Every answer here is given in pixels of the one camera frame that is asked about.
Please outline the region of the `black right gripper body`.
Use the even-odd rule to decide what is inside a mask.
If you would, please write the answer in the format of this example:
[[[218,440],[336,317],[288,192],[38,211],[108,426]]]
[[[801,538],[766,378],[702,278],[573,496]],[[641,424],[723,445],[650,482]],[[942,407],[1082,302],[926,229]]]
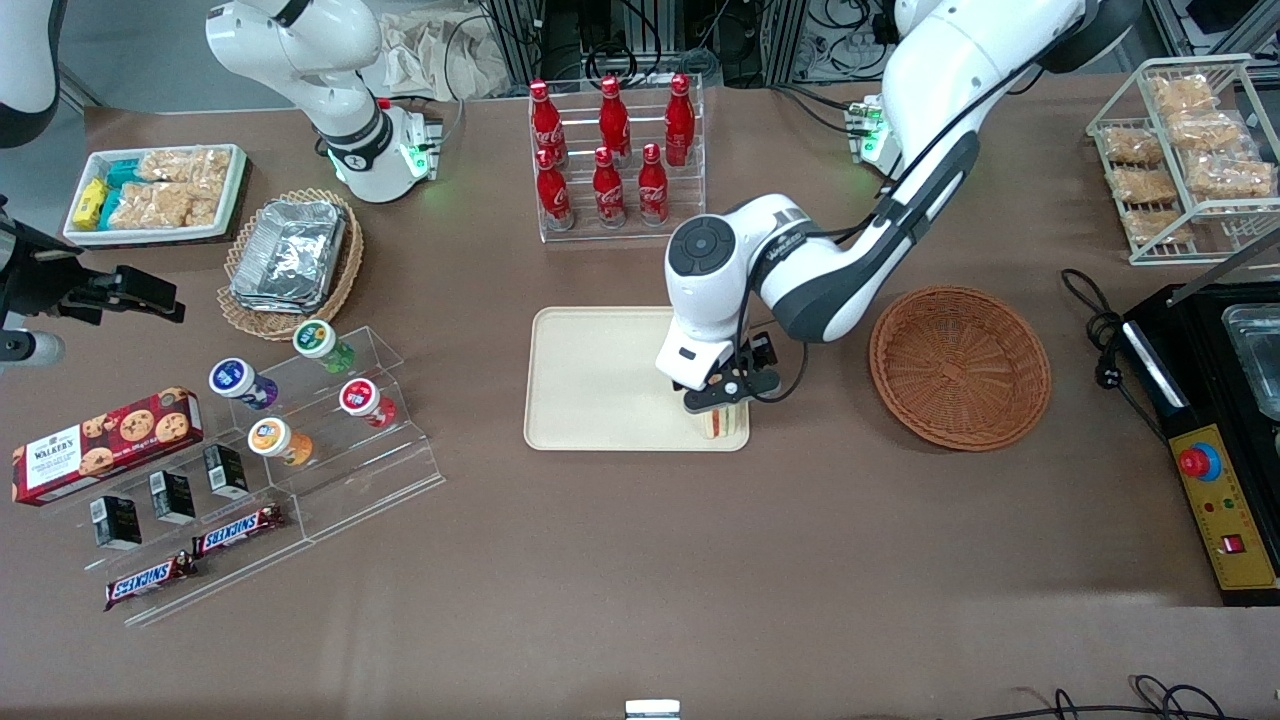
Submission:
[[[1,316],[19,327],[27,316],[70,318],[97,325],[123,306],[110,296],[102,272],[81,265],[81,251],[17,220],[1,200]]]

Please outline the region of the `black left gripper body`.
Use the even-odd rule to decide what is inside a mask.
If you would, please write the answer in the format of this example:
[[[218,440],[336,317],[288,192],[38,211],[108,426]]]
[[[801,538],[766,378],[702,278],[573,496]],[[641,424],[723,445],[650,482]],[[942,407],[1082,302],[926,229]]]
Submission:
[[[771,334],[765,331],[751,336],[709,375],[703,389],[685,389],[685,411],[701,414],[749,400],[780,397],[782,380],[774,369],[777,363]]]

